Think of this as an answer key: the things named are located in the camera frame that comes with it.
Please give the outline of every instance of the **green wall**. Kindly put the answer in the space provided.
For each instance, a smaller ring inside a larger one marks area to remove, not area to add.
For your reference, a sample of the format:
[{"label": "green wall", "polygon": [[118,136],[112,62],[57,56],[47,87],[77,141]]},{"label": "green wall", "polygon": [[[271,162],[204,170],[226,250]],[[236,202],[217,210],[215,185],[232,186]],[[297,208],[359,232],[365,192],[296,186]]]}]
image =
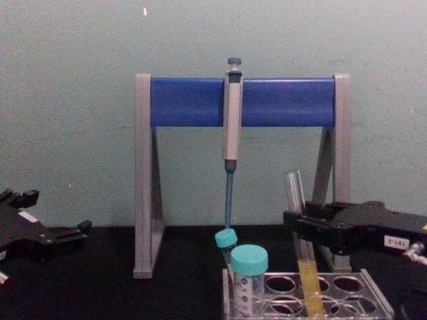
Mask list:
[{"label": "green wall", "polygon": [[[0,1],[0,188],[48,225],[133,223],[133,76],[353,77],[351,200],[427,214],[425,1]],[[159,130],[165,219],[220,224],[220,128]],[[234,223],[311,196],[320,129],[245,128]]]}]

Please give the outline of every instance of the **pipette stand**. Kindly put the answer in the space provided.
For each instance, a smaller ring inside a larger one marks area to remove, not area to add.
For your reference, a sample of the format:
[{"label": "pipette stand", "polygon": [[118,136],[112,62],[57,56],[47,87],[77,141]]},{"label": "pipette stand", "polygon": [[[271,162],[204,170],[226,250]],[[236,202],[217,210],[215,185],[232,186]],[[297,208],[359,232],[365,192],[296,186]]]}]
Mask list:
[{"label": "pipette stand", "polygon": [[[312,201],[350,200],[350,77],[244,79],[243,127],[323,127]],[[221,127],[224,78],[135,75],[135,269],[152,278],[163,236],[156,127]],[[349,272],[349,257],[322,249],[330,269]]]}]

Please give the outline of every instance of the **gray stand frame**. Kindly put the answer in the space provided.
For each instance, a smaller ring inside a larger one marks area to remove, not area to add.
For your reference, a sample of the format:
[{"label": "gray stand frame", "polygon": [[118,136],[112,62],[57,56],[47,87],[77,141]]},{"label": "gray stand frame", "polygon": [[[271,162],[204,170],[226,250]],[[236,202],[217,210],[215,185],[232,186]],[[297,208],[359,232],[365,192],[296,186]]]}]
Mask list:
[{"label": "gray stand frame", "polygon": [[[322,131],[312,201],[326,202],[332,170],[333,200],[350,200],[350,76],[335,78],[335,126]],[[159,159],[151,128],[151,75],[135,75],[135,279],[151,279],[163,237]],[[334,272],[348,272],[350,258],[322,248]]]}]

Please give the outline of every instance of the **label on clamp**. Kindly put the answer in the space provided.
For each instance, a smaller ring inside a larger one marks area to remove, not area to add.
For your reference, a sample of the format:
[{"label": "label on clamp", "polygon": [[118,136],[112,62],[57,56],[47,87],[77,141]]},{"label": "label on clamp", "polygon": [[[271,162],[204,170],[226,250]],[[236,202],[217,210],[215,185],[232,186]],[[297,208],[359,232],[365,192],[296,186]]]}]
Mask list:
[{"label": "label on clamp", "polygon": [[400,250],[407,250],[409,248],[409,239],[392,237],[391,235],[384,236],[384,246]]},{"label": "label on clamp", "polygon": [[20,215],[22,218],[28,220],[31,223],[38,222],[38,220],[36,218],[34,218],[29,213],[26,213],[25,211],[21,211],[20,213],[18,213],[18,215]]}]

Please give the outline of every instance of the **clear tube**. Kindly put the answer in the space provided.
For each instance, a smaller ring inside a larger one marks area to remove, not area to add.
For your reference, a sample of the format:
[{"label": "clear tube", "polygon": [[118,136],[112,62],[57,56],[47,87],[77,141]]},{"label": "clear tube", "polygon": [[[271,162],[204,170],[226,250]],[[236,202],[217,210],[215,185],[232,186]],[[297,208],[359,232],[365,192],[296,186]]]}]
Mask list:
[{"label": "clear tube", "polygon": [[[299,213],[302,216],[306,203],[302,191],[300,172],[286,172],[285,186],[288,198],[288,210]],[[322,298],[320,297],[321,291],[313,245],[309,241],[300,239],[296,232],[293,232],[292,236],[294,238],[298,269],[300,270],[308,316],[313,319],[324,319],[324,308]]]},{"label": "clear tube", "polygon": [[264,273],[268,253],[258,245],[239,245],[232,252],[233,314],[242,317],[264,316]]},{"label": "clear tube", "polygon": [[228,275],[230,279],[234,281],[234,272],[232,269],[232,250],[236,248],[236,244],[230,245],[229,247],[221,248],[222,256],[224,257],[224,261],[226,262]]}]

